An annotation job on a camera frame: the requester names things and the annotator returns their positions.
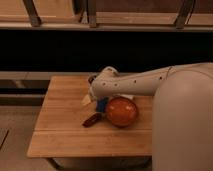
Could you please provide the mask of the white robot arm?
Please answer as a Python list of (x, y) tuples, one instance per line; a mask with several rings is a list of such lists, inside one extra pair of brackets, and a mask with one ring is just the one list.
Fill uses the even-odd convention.
[(82, 103), (151, 95), (153, 171), (213, 171), (213, 62), (120, 75), (108, 66), (90, 79)]

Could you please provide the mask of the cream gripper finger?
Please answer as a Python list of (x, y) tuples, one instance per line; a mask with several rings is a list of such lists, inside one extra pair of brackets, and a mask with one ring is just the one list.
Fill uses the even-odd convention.
[(85, 95), (82, 99), (82, 105), (86, 106), (92, 102), (91, 96), (89, 94)]

